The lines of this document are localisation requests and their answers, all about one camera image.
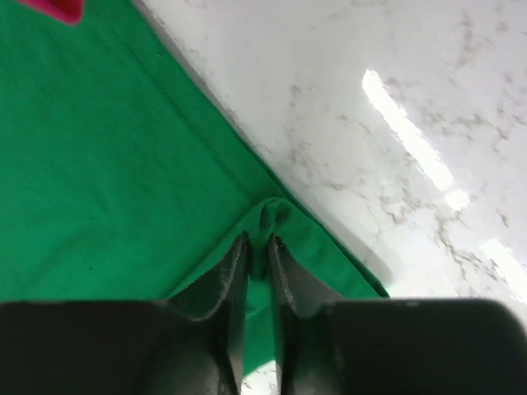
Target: green towel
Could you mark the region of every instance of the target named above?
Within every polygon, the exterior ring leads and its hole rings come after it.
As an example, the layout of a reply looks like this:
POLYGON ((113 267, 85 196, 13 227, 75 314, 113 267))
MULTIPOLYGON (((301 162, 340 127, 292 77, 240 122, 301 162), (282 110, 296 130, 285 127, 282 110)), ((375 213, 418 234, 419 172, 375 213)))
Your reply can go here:
POLYGON ((164 298, 248 231, 245 372, 273 358, 272 232, 351 298, 386 293, 291 196, 124 1, 62 26, 0 6, 0 299, 164 298))

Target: marble surface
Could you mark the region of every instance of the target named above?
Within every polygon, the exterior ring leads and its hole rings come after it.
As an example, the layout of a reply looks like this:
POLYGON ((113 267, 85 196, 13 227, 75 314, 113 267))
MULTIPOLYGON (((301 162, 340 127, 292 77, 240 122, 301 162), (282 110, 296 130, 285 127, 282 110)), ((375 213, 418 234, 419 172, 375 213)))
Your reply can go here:
POLYGON ((392 296, 527 317, 527 1, 143 3, 392 296))

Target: green fabric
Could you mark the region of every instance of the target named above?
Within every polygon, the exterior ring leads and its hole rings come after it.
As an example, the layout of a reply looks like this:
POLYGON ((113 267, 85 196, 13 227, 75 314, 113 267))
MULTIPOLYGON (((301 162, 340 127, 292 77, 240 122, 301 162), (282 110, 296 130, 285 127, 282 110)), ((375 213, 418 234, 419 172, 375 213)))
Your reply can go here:
POLYGON ((299 205, 123 1, 75 28, 0 7, 0 299, 168 297, 242 230, 245 371, 273 358, 264 245, 345 296, 386 295, 299 205))

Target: green cloth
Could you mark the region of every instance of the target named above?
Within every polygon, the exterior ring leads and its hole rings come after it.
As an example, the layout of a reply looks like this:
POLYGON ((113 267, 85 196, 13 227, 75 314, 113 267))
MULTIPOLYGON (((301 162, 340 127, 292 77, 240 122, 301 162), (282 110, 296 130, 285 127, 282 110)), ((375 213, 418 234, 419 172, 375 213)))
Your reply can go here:
POLYGON ((379 282, 291 196, 128 2, 0 7, 0 300, 164 298, 247 230, 245 372, 273 358, 272 232, 351 298, 379 282))

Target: red object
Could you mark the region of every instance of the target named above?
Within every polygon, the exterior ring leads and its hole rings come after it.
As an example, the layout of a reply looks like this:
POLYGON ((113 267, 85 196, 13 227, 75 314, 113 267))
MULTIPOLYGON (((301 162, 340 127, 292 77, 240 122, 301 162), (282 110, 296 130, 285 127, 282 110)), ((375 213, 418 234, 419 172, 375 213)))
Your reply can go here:
POLYGON ((82 18, 84 0, 19 0, 37 11, 43 12, 61 22, 70 25, 82 18))

